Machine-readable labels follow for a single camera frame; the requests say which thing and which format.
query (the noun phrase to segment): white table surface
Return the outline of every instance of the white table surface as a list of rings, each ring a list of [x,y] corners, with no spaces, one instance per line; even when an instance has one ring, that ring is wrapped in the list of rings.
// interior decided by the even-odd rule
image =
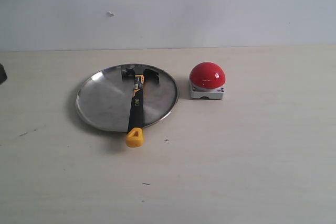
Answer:
[[[336,45],[1,53],[0,223],[334,224],[335,56]],[[223,67],[223,100],[189,100],[202,61]],[[74,109],[92,73],[133,62],[166,70],[181,93],[141,148]]]

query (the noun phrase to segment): hammer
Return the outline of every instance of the hammer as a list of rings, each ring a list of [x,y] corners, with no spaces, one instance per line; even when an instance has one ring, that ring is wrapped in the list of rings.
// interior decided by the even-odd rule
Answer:
[[[130,118],[126,136],[128,147],[140,147],[143,144],[143,86],[144,81],[149,78],[159,82],[159,73],[146,66],[135,66],[134,68],[121,69],[123,78],[133,77],[134,88],[131,102]]]

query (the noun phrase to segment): red button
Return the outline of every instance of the red button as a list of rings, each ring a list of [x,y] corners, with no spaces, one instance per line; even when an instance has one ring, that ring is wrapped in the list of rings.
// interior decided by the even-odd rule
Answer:
[[[201,88],[216,89],[225,83],[224,71],[211,62],[198,64],[190,73],[191,82]]]

